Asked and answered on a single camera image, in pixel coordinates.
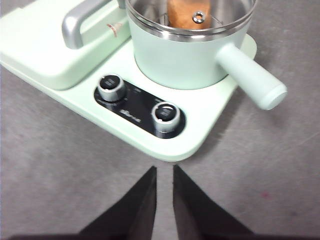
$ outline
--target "control panel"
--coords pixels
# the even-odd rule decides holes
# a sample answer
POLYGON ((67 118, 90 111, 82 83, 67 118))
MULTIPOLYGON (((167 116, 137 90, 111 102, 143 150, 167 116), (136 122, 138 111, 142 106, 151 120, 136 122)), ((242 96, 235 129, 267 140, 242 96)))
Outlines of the control panel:
POLYGON ((99 80, 94 98, 102 107, 161 139, 178 136, 186 126, 186 116, 175 104, 144 91, 117 74, 108 74, 99 80))

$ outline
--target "black control panel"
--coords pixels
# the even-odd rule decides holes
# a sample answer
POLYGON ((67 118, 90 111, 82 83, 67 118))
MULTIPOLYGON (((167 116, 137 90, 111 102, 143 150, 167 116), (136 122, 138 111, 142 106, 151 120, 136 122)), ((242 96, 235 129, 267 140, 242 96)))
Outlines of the black control panel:
POLYGON ((170 103, 123 79, 118 81, 118 78, 113 77, 113 75, 107 75, 101 79, 99 86, 94 92, 94 99, 99 105, 109 111, 114 112, 132 124, 161 139, 171 139, 178 136, 186 125, 186 116, 182 110, 176 109, 177 107, 173 104, 170 106, 170 103), (106 89, 106 87, 101 88, 104 86, 106 79, 114 80, 112 82, 116 82, 116 84, 112 83, 112 87, 109 86, 108 89, 106 89), (123 97, 116 101, 107 101, 106 99, 108 98, 104 97, 106 91, 114 92, 114 89, 117 88, 116 85, 121 84, 124 85, 121 89, 125 89, 123 97), (175 118, 176 122, 172 125, 172 128, 169 128, 170 132, 162 131, 161 127, 157 127, 162 124, 162 121, 164 125, 171 124, 170 120, 173 118, 175 118))

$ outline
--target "lid handle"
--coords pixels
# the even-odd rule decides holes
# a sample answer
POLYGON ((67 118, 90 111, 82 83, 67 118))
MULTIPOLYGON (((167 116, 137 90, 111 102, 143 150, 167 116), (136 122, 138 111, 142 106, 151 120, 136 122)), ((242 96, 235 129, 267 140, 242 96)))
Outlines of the lid handle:
MULTIPOLYGON (((80 33, 82 23, 109 2, 111 0, 85 0, 67 13, 62 23, 62 35, 68 48, 75 50, 84 46, 80 33)), ((123 8, 123 0, 118 2, 123 8)))

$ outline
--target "appliance base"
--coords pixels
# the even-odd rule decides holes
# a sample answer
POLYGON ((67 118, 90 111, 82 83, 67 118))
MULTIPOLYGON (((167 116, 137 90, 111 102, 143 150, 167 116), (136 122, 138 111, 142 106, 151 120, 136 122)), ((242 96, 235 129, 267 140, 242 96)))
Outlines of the appliance base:
MULTIPOLYGON (((246 35, 241 50, 254 59, 257 53, 255 40, 246 35)), ((2 62, 2 65, 84 118, 144 153, 166 162, 184 160, 199 149, 238 86, 230 76, 212 86, 197 90, 178 90, 161 86, 139 70, 131 40, 125 42, 79 84, 62 91, 43 86, 37 79, 31 79, 5 62, 2 62), (100 78, 110 73, 118 74, 138 88, 177 105, 185 114, 184 130, 174 138, 158 138, 99 105, 94 92, 100 78)))

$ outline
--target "pot handle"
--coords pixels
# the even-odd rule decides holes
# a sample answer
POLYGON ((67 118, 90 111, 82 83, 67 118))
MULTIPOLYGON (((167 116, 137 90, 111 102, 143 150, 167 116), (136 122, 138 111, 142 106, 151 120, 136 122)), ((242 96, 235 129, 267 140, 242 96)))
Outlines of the pot handle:
POLYGON ((271 110, 286 97, 287 87, 234 44, 224 46, 217 61, 263 110, 271 110))

